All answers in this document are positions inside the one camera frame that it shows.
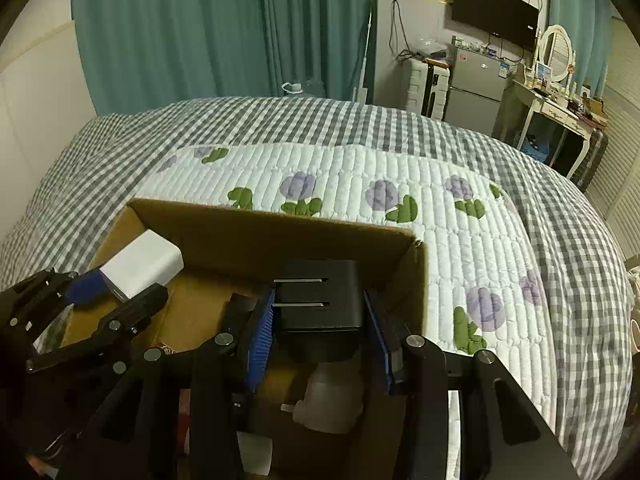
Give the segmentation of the small white charger block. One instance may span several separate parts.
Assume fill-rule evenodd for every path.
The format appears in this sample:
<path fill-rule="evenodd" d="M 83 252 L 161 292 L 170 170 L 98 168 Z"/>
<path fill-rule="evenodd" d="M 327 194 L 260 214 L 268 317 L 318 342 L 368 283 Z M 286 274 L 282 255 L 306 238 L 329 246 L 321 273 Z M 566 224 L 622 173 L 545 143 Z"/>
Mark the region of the small white charger block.
<path fill-rule="evenodd" d="M 110 291 L 122 302 L 149 286 L 166 286 L 184 268 L 180 248 L 146 230 L 100 267 Z"/>

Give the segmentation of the white bottle red cap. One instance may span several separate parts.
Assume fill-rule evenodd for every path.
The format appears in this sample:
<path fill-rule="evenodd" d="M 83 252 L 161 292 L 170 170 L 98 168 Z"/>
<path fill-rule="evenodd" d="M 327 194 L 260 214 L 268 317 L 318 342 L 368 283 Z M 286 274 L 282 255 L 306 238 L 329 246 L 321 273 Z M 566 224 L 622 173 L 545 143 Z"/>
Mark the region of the white bottle red cap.
<path fill-rule="evenodd" d="M 363 411 L 360 366 L 360 353 L 348 361 L 319 363 L 308 379 L 303 399 L 282 403 L 280 410 L 309 430 L 349 434 Z"/>

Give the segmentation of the black power adapter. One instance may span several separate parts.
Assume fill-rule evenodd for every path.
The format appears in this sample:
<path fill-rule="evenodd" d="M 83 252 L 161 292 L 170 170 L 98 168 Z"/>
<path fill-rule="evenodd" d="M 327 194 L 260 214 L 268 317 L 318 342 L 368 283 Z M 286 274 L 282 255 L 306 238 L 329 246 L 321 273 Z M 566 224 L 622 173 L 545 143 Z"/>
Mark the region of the black power adapter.
<path fill-rule="evenodd" d="M 343 362 L 357 353 L 362 290 L 355 261 L 293 260 L 273 286 L 277 340 L 292 360 Z"/>

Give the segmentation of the red patterned card box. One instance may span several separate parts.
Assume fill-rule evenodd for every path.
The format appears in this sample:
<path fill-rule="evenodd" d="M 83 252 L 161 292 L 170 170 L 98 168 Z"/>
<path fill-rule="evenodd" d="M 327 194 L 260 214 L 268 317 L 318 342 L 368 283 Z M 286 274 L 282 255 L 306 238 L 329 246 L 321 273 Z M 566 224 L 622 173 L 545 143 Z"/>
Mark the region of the red patterned card box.
<path fill-rule="evenodd" d="M 160 342 L 163 352 L 160 371 L 157 374 L 157 395 L 160 397 L 160 411 L 176 430 L 178 453 L 191 454 L 191 401 L 193 356 L 189 352 L 178 353 L 168 344 Z"/>

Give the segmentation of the brown cardboard box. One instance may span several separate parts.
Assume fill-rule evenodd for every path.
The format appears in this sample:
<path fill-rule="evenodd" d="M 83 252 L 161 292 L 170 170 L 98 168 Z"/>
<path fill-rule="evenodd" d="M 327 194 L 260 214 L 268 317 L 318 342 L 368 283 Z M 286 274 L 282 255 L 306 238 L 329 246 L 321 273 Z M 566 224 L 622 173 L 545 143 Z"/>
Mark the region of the brown cardboard box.
<path fill-rule="evenodd" d="M 408 231 L 132 200 L 94 257 L 105 297 L 66 346 L 160 312 L 107 362 L 63 479 L 440 479 L 445 360 L 422 335 L 427 251 Z"/>

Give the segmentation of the white floral quilted mat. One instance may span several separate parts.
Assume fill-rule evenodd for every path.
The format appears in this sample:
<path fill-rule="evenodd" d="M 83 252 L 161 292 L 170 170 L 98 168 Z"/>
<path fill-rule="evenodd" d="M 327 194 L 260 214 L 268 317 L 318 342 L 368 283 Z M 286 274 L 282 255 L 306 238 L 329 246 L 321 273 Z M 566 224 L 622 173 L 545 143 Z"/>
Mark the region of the white floral quilted mat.
<path fill-rule="evenodd" d="M 547 298 L 523 222 L 506 205 L 487 209 L 468 180 L 447 171 L 436 190 L 447 192 L 452 206 L 469 220 L 454 235 L 472 248 L 488 245 L 506 258 L 464 284 L 450 314 L 452 341 L 443 344 L 427 331 L 428 248 L 416 236 L 416 199 L 402 195 L 389 180 L 373 180 L 364 192 L 380 222 L 323 218 L 316 178 L 303 171 L 280 182 L 278 210 L 261 210 L 250 188 L 235 186 L 224 197 L 201 202 L 171 192 L 152 196 L 142 186 L 129 201 L 140 221 L 182 252 L 184 268 L 169 285 L 169 302 L 153 323 L 150 338 L 171 349 L 191 349 L 221 326 L 231 299 L 252 300 L 274 289 L 277 272 L 293 260 L 356 262 L 362 299 L 370 295 L 410 330 L 440 348 L 470 356 L 489 350 L 512 374 L 510 360 L 490 344 L 512 318 L 532 316 L 536 328 L 548 323 Z M 264 380 L 256 393 L 256 426 L 248 432 L 269 479 L 364 479 L 361 475 L 361 426 L 366 418 L 374 353 L 358 349 L 364 383 L 363 411 L 349 434 L 324 434 L 293 422 L 282 403 L 302 400 L 316 363 L 290 358 L 276 335 Z M 551 418 L 512 374 L 546 422 Z"/>

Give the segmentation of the grey checkered bed cover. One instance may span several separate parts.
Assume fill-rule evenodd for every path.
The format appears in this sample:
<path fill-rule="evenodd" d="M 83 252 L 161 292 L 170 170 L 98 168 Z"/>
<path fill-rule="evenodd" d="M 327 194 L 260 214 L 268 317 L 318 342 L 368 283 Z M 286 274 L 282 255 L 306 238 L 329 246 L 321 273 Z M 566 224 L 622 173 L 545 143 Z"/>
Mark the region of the grey checkered bed cover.
<path fill-rule="evenodd" d="M 436 190 L 447 171 L 469 181 L 487 209 L 506 205 L 533 246 L 547 327 L 516 316 L 490 344 L 510 360 L 550 416 L 577 473 L 597 479 L 613 463 L 631 387 L 631 288 L 616 240 L 576 186 L 484 134 L 430 118 L 311 98 L 183 101 L 138 114 L 94 118 L 48 170 L 23 217 L 1 242 L 1 281 L 53 266 L 86 270 L 123 206 L 142 186 L 201 202 L 250 188 L 278 210 L 281 180 L 316 178 L 320 214 L 380 222 L 364 192 L 389 180 L 416 199 L 411 222 L 427 244 L 427 331 L 452 341 L 450 314 L 464 284 L 506 258 L 454 233 L 469 220 Z"/>

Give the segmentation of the white louvered wardrobe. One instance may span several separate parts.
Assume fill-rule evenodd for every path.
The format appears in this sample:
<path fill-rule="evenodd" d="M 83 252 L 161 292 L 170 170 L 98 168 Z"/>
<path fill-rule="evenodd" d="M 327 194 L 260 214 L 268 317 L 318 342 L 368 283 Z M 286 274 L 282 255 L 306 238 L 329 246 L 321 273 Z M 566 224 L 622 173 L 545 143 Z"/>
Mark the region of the white louvered wardrobe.
<path fill-rule="evenodd" d="M 603 92 L 608 136 L 586 195 L 625 257 L 639 252 L 639 44 L 621 18 L 611 20 Z"/>

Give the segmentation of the large green curtain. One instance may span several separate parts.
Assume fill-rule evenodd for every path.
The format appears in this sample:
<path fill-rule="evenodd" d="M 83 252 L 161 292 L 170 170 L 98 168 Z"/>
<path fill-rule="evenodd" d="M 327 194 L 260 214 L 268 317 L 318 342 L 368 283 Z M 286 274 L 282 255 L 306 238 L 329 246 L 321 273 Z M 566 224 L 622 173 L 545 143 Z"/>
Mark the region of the large green curtain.
<path fill-rule="evenodd" d="M 372 0 L 70 0 L 96 111 L 132 114 L 301 84 L 347 100 Z"/>

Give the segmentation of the white dressing table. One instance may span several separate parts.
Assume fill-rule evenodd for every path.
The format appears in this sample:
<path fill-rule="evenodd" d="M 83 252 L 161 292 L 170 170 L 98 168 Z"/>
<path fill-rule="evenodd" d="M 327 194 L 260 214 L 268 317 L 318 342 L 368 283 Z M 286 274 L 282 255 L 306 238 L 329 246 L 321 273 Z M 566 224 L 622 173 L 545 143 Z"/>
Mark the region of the white dressing table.
<path fill-rule="evenodd" d="M 533 132 L 532 122 L 536 116 L 550 120 L 555 127 L 562 129 L 561 140 L 556 142 L 551 152 L 550 165 L 555 167 L 556 171 L 559 171 L 558 161 L 567 137 L 572 134 L 579 140 L 580 150 L 570 161 L 567 170 L 562 171 L 567 179 L 571 179 L 586 159 L 597 127 L 593 127 L 586 118 L 572 112 L 566 106 L 542 96 L 533 88 L 515 79 L 506 84 L 492 136 L 521 151 L 526 136 Z"/>

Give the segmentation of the white suitcase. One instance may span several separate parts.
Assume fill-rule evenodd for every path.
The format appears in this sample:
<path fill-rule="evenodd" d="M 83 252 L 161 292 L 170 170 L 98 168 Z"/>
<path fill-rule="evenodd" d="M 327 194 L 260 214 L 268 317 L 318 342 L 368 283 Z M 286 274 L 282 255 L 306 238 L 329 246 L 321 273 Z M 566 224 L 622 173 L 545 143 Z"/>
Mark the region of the white suitcase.
<path fill-rule="evenodd" d="M 435 120 L 445 114 L 449 66 L 440 61 L 412 58 L 404 63 L 404 102 L 401 108 Z"/>

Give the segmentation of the small silver refrigerator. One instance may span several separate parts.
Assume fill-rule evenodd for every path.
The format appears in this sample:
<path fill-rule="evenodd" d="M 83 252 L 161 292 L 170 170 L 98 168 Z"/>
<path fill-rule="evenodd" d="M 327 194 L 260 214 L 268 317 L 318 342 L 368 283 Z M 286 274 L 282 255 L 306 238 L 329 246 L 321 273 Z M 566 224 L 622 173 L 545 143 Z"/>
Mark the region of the small silver refrigerator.
<path fill-rule="evenodd" d="M 457 48 L 444 121 L 491 136 L 509 75 L 508 63 Z"/>

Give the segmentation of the oval white vanity mirror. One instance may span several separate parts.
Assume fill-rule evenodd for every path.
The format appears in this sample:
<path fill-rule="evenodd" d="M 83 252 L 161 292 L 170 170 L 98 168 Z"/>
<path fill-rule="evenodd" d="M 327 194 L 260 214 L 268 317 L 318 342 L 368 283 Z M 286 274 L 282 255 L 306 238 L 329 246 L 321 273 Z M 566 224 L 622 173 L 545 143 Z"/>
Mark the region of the oval white vanity mirror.
<path fill-rule="evenodd" d="M 538 37 L 534 54 L 534 71 L 549 76 L 550 82 L 561 82 L 575 67 L 575 55 L 568 32 L 561 25 L 550 25 Z"/>

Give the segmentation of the narrow green curtain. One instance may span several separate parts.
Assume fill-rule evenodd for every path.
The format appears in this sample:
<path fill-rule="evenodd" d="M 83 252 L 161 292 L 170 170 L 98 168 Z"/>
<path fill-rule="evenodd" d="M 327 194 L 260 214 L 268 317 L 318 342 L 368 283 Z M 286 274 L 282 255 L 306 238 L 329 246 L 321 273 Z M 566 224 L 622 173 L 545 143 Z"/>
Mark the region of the narrow green curtain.
<path fill-rule="evenodd" d="M 574 81 L 590 84 L 591 96 L 600 98 L 608 71 L 611 42 L 610 0 L 549 0 L 549 24 L 564 27 L 576 52 Z"/>

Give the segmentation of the black wall television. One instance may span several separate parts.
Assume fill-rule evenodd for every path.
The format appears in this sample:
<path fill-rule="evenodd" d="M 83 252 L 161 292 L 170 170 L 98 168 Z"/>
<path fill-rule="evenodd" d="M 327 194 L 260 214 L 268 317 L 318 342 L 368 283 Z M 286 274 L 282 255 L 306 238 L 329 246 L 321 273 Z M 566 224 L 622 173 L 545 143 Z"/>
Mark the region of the black wall television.
<path fill-rule="evenodd" d="M 539 11 L 524 0 L 454 0 L 453 21 L 475 27 L 532 52 Z"/>

